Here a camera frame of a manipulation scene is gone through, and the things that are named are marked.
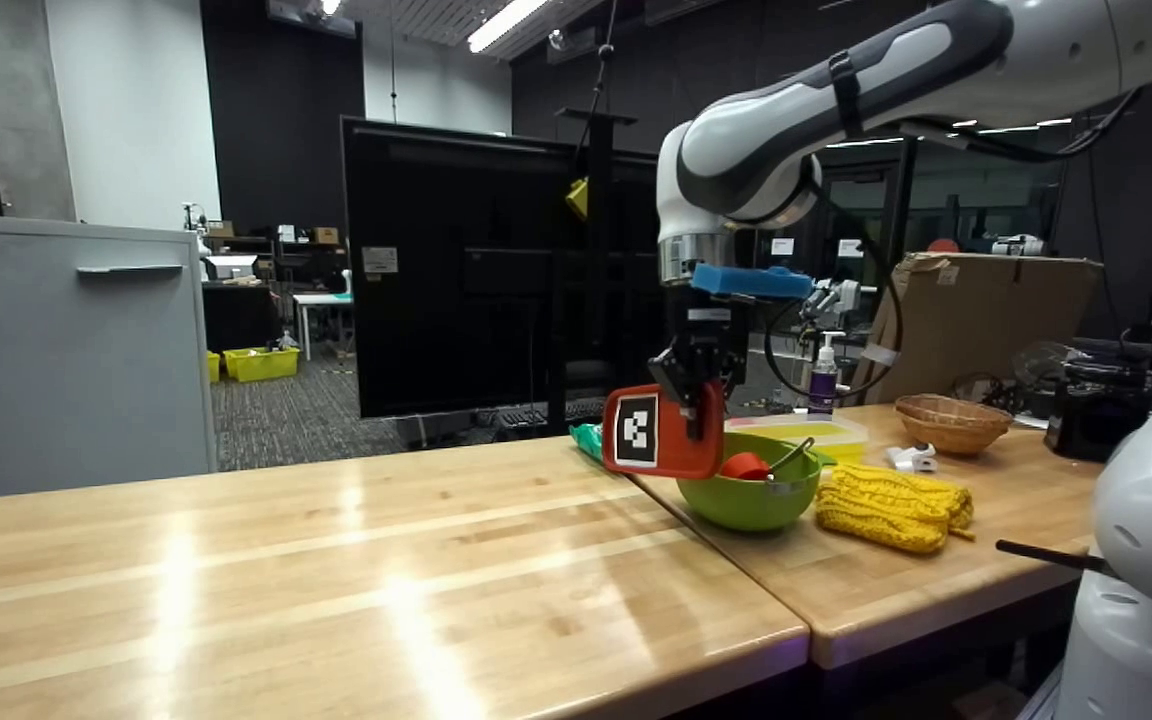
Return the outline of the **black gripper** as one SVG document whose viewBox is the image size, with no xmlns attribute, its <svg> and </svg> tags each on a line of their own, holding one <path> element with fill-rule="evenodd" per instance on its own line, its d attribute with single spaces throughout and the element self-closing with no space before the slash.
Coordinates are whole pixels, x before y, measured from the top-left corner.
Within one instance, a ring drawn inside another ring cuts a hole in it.
<svg viewBox="0 0 1152 720">
<path fill-rule="evenodd" d="M 701 390 L 720 390 L 742 379 L 748 310 L 732 304 L 685 299 L 667 310 L 667 342 L 648 360 L 652 379 L 681 409 L 695 409 Z"/>
</svg>

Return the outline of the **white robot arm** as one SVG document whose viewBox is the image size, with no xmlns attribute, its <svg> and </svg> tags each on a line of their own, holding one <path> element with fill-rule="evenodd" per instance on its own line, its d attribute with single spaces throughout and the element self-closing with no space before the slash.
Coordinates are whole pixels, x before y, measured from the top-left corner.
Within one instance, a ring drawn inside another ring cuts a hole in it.
<svg viewBox="0 0 1152 720">
<path fill-rule="evenodd" d="M 654 153 L 660 278 L 695 283 L 739 226 L 788 226 L 818 149 L 884 125 L 998 129 L 1152 84 L 1152 0 L 934 0 L 774 84 L 732 91 Z M 1095 479 L 1056 720 L 1152 720 L 1152 413 Z"/>
</svg>

